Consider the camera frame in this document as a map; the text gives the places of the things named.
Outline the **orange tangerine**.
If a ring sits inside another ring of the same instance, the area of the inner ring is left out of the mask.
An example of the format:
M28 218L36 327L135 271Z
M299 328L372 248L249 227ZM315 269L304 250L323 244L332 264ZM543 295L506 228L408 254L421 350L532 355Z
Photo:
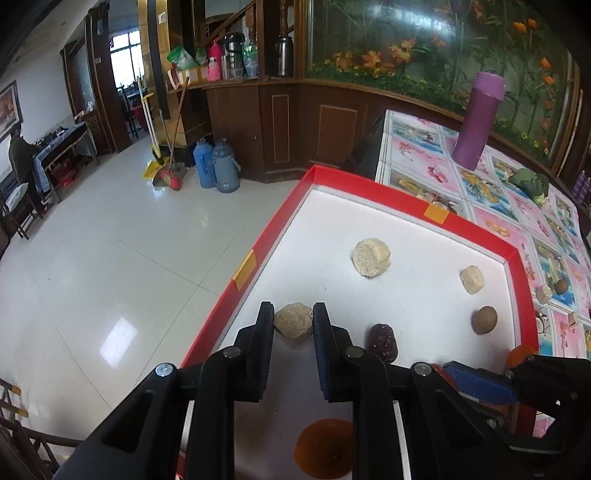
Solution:
M341 479L353 469L353 423L322 419L301 431L294 446L294 461L315 479Z
M537 355L538 350L529 344L521 344L512 349L505 361L505 370L511 370L524 363L530 356Z

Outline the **brown kiwi fruit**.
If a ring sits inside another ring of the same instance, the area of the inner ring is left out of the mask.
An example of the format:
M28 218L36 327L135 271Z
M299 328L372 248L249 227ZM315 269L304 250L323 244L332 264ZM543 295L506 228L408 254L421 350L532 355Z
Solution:
M498 313L492 306L481 307L472 316L472 327L477 335L486 335L492 332L498 323Z

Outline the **small beige corn chunk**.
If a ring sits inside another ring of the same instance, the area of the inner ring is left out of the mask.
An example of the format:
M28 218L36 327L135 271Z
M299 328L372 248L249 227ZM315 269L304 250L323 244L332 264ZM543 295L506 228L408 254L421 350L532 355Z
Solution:
M476 265L469 265L460 273L460 280L469 295L479 293L485 286L485 277Z

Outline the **dark red date fruit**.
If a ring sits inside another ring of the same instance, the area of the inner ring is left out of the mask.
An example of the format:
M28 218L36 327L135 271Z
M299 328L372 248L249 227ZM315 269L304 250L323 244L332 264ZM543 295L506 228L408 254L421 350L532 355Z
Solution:
M387 324L376 324L370 328L368 350L380 357L385 363L393 363L399 354L393 328Z

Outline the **red white tray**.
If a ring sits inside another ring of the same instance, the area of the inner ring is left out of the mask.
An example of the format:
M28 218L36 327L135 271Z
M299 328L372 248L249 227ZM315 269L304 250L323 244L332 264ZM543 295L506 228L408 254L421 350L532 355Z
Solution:
M356 272L353 249L377 238L391 251L386 272ZM469 295L460 273L476 265L484 288ZM456 361L498 373L516 346L536 346L531 291L515 247L453 214L366 178L315 166L297 183L229 281L188 351L182 368L204 362L256 323L263 302L274 315L301 302L325 304L332 325L368 350L370 328L390 325L393 363L441 368ZM477 335L472 316L498 313L496 328ZM322 394L314 331L290 340L274 327L266 391L235 403L235 478L308 479L294 461L305 427L322 419L353 423L351 403Z

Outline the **large round corn chunk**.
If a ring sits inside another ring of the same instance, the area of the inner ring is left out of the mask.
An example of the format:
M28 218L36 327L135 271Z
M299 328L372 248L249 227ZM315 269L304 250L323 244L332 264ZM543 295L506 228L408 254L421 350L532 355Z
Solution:
M366 278L377 277L391 265L391 251L380 239L363 239L353 249L351 259L360 275Z

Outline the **fruit pattern tablecloth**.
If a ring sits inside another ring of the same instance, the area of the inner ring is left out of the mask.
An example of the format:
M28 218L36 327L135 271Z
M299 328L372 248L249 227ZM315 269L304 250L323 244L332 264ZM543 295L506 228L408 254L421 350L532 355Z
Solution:
M484 148L475 170L451 158L458 134L432 121L390 110L385 115L377 182L472 221L514 246L532 293L567 289L535 299L539 352L590 356L590 255L574 204L555 187L537 204L510 178L521 164Z

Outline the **purple bottles on shelf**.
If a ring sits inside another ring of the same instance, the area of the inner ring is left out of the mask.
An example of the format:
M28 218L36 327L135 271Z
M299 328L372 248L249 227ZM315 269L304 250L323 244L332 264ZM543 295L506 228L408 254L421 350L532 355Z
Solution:
M583 203L591 190L591 179L585 170L578 175L571 193L578 203Z

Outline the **green leafy vegetable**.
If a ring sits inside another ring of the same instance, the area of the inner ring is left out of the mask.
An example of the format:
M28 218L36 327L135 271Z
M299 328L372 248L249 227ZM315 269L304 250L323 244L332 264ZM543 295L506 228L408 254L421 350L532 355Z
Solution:
M549 179L546 175L521 168L508 181L522 190L538 207L544 206L549 195Z

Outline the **purple thermos bottle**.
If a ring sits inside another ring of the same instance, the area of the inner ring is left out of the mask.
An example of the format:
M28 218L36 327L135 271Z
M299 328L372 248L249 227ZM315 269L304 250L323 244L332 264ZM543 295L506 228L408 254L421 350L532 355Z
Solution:
M474 78L466 115L452 153L452 159L463 168L476 170L505 92L506 83L502 76L481 71Z

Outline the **red broom dustpan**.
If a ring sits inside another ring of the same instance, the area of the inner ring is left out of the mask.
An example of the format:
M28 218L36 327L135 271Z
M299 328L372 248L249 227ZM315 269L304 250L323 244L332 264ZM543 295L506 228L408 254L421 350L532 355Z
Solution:
M150 181L155 188L167 187L170 190L179 191L187 173L186 167L176 162L175 144L170 139L163 112L159 107L151 106L150 101L154 97L154 93L140 93L141 107L147 125L150 152L152 154L152 159L147 163L142 178L145 181ZM159 143L157 138L154 117L160 120L165 140L164 146Z

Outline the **grey thermos jug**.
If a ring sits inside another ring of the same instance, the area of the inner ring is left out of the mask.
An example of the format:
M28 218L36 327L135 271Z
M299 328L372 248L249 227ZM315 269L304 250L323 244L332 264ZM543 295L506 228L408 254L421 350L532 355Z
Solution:
M232 193L238 190L238 174L242 167L235 160L235 150L225 139L221 139L213 147L211 167L215 177L215 187L219 192Z

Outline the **blue thermos jug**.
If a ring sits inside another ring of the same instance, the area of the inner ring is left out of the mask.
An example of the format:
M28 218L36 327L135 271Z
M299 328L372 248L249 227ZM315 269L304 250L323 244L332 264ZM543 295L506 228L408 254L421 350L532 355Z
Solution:
M200 186L204 189L211 189L215 186L215 177L212 170L213 147L204 138L197 141L193 149L193 159Z

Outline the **person in dark clothes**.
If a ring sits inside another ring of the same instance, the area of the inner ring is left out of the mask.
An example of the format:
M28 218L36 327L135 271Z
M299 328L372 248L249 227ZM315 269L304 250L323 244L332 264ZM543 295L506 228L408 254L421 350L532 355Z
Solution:
M27 143L21 135L21 123L10 129L8 157L16 179L20 184L28 185L28 193L38 214L44 214L46 207L37 191L33 173L33 160L37 153L35 145Z

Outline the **flower bamboo glass panel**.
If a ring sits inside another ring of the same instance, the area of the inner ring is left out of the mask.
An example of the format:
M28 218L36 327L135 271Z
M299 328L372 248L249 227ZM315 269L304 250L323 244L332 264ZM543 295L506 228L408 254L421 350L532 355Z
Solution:
M308 77L390 91L462 115L480 72L505 81L495 132L550 165L564 135L575 66L528 3L308 4Z

